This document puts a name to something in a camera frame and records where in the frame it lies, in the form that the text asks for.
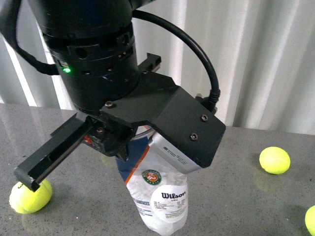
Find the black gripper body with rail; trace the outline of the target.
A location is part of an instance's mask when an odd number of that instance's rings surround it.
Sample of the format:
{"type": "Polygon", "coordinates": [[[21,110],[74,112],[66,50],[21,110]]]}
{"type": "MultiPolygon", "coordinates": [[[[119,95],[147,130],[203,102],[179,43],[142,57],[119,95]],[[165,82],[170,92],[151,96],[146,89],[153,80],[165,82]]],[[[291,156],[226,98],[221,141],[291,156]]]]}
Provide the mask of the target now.
{"type": "Polygon", "coordinates": [[[126,144],[137,127],[148,125],[155,131],[161,128],[145,117],[143,108],[132,120],[112,111],[119,103],[127,109],[132,108],[131,96],[139,95],[146,76],[155,72],[160,63],[160,56],[148,54],[146,60],[138,64],[135,53],[100,59],[57,58],[56,66],[78,112],[15,168],[16,178],[31,191],[36,191],[86,137],[92,138],[94,149],[125,160],[126,144]]]}

